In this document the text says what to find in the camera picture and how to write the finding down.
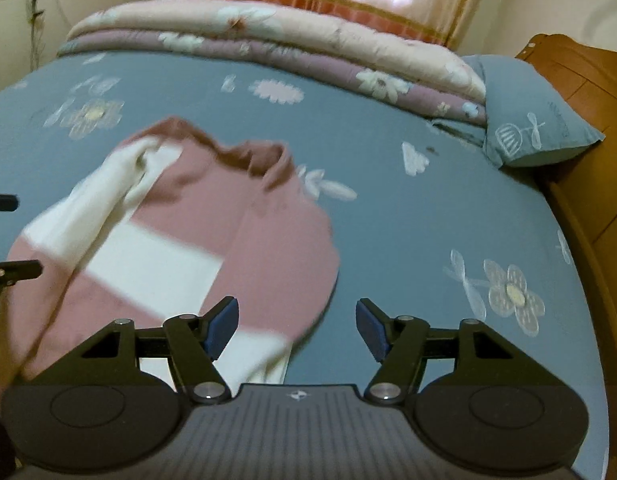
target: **folded comforter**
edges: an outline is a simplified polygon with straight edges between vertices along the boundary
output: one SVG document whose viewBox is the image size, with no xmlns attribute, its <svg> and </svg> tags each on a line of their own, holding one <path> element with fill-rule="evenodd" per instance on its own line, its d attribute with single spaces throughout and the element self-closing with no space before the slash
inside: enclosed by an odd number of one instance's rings
<svg viewBox="0 0 617 480">
<path fill-rule="evenodd" d="M 255 39 L 342 57 L 409 82 L 485 102 L 485 85 L 459 56 L 440 45 L 292 7 L 233 0 L 150 0 L 113 7 L 77 23 L 72 40 L 97 30 L 160 30 L 229 40 Z"/>
<path fill-rule="evenodd" d="M 269 41 L 216 40 L 178 32 L 115 28 L 89 32 L 67 41 L 58 56 L 115 50 L 177 52 L 207 59 L 255 62 L 369 95 L 422 117 L 486 126 L 484 105 L 371 70 L 341 57 L 313 54 Z M 231 84 L 228 78 L 224 90 L 231 91 Z"/>
</svg>

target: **metal pivot screw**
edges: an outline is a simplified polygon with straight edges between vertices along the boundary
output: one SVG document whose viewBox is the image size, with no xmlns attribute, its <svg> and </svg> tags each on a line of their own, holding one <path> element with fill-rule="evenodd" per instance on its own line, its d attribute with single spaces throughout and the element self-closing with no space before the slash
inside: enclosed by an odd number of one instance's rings
<svg viewBox="0 0 617 480">
<path fill-rule="evenodd" d="M 193 393 L 202 399 L 217 399 L 224 394 L 225 388 L 222 384 L 213 381 L 200 383 L 192 389 Z"/>
<path fill-rule="evenodd" d="M 377 383 L 370 387 L 369 392 L 376 399 L 392 400 L 400 396 L 402 388 L 393 383 Z"/>
</svg>

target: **blue gripper pad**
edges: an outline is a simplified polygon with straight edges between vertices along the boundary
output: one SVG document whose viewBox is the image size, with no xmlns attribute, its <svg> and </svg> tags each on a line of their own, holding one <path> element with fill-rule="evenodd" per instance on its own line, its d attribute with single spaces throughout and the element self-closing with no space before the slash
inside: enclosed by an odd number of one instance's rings
<svg viewBox="0 0 617 480">
<path fill-rule="evenodd" d="M 361 301 L 358 301 L 355 306 L 355 322 L 357 323 L 357 331 L 364 339 L 375 361 L 381 363 L 390 350 L 384 325 L 373 316 L 368 307 Z"/>
<path fill-rule="evenodd" d="M 232 338 L 239 322 L 239 304 L 233 298 L 228 304 L 208 322 L 208 334 L 202 345 L 204 351 L 213 361 L 220 358 L 221 353 Z"/>
</svg>

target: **white flower pattern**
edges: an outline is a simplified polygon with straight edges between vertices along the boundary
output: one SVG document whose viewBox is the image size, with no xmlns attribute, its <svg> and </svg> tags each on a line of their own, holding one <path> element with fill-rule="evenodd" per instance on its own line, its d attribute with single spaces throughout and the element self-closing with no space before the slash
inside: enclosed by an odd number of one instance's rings
<svg viewBox="0 0 617 480">
<path fill-rule="evenodd" d="M 357 198 L 357 193 L 350 187 L 340 182 L 323 179 L 326 173 L 325 170 L 312 170 L 307 172 L 306 165 L 301 164 L 297 167 L 296 171 L 304 192 L 313 200 L 319 199 L 322 192 L 331 198 L 336 198 L 344 202 L 350 202 Z"/>
<path fill-rule="evenodd" d="M 444 267 L 444 272 L 448 274 L 454 280 L 461 282 L 464 286 L 464 292 L 468 298 L 468 303 L 473 311 L 476 319 L 484 321 L 486 319 L 486 306 L 483 302 L 482 296 L 475 288 L 475 284 L 479 283 L 476 280 L 469 280 L 466 277 L 466 264 L 464 263 L 464 256 L 459 251 L 450 251 L 450 263 L 453 265 L 453 270 Z"/>
<path fill-rule="evenodd" d="M 99 63 L 102 59 L 104 59 L 104 57 L 106 57 L 106 53 L 105 52 L 101 52 L 99 54 L 95 54 L 95 56 L 89 57 L 82 64 L 83 65 L 90 65 L 92 63 Z"/>
<path fill-rule="evenodd" d="M 495 130 L 495 137 L 507 156 L 513 156 L 520 150 L 524 144 L 523 134 L 528 131 L 531 132 L 530 139 L 533 147 L 537 150 L 542 148 L 539 129 L 546 123 L 537 124 L 537 117 L 533 112 L 529 112 L 526 117 L 531 124 L 528 128 L 520 128 L 517 124 L 506 123 Z"/>
<path fill-rule="evenodd" d="M 568 242 L 566 241 L 566 237 L 563 235 L 561 229 L 557 229 L 557 239 L 559 240 L 559 245 L 557 245 L 558 249 L 561 249 L 563 260 L 568 264 L 573 264 L 573 256 L 571 254 L 571 249 L 568 247 Z"/>
<path fill-rule="evenodd" d="M 60 126 L 71 128 L 68 136 L 73 140 L 83 139 L 95 128 L 113 128 L 122 119 L 120 111 L 123 101 L 103 101 L 94 99 L 87 102 L 80 110 L 69 112 L 62 119 Z"/>
<path fill-rule="evenodd" d="M 371 94 L 380 101 L 388 100 L 392 104 L 397 103 L 399 94 L 408 93 L 413 86 L 403 79 L 369 68 L 362 70 L 355 77 L 361 81 L 359 90 Z"/>
<path fill-rule="evenodd" d="M 477 105 L 475 103 L 464 103 L 462 105 L 462 110 L 464 114 L 466 114 L 466 117 L 469 117 L 471 119 L 474 119 L 479 115 L 479 108 L 477 108 Z"/>
<path fill-rule="evenodd" d="M 268 99 L 271 103 L 281 105 L 296 104 L 304 99 L 304 92 L 301 89 L 274 79 L 255 81 L 249 90 L 261 99 Z"/>
<path fill-rule="evenodd" d="M 68 99 L 66 99 L 66 101 L 64 101 L 57 110 L 55 110 L 51 115 L 46 118 L 43 125 L 44 128 L 50 128 L 51 126 L 57 124 L 57 122 L 61 119 L 64 111 L 68 110 L 68 107 L 74 102 L 74 97 L 69 97 Z"/>
<path fill-rule="evenodd" d="M 168 50 L 183 54 L 192 54 L 204 42 L 204 38 L 199 36 L 177 34 L 176 32 L 163 32 L 158 38 Z"/>
<path fill-rule="evenodd" d="M 406 174 L 410 176 L 423 173 L 430 164 L 428 157 L 418 152 L 409 142 L 402 142 L 402 155 L 403 168 Z"/>
<path fill-rule="evenodd" d="M 102 79 L 101 75 L 88 78 L 86 81 L 77 83 L 70 89 L 71 94 L 76 94 L 81 88 L 88 88 L 88 93 L 92 96 L 101 96 L 113 88 L 122 79 L 119 77 L 108 77 Z"/>
<path fill-rule="evenodd" d="M 537 294 L 528 289 L 521 269 L 511 265 L 505 272 L 496 262 L 484 260 L 483 271 L 490 282 L 488 302 L 493 312 L 502 317 L 515 314 L 523 332 L 531 337 L 537 336 L 537 318 L 546 314 L 546 306 Z"/>
<path fill-rule="evenodd" d="M 223 7 L 216 14 L 216 28 L 219 33 L 233 37 L 278 40 L 284 36 L 284 30 L 274 15 L 275 10 L 268 7 Z"/>
<path fill-rule="evenodd" d="M 222 84 L 221 91 L 223 92 L 232 92 L 235 90 L 235 78 L 237 76 L 235 74 L 227 75 L 224 78 L 224 83 Z"/>
<path fill-rule="evenodd" d="M 442 101 L 441 103 L 437 105 L 437 114 L 440 117 L 444 117 L 448 113 L 449 110 L 450 110 L 450 105 L 448 103 L 445 103 L 444 101 Z"/>
</svg>

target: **pink and white towel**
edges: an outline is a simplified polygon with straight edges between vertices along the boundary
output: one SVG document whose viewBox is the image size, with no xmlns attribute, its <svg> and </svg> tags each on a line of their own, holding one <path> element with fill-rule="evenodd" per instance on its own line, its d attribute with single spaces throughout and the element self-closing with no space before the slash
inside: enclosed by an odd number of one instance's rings
<svg viewBox="0 0 617 480">
<path fill-rule="evenodd" d="M 326 213 L 303 193 L 282 144 L 232 148 L 168 118 L 133 136 L 38 216 L 10 260 L 39 259 L 0 304 L 0 396 L 114 319 L 137 328 L 239 301 L 215 362 L 233 393 L 281 383 L 290 348 L 317 320 L 339 256 Z M 142 369 L 169 380 L 168 367 Z"/>
</svg>

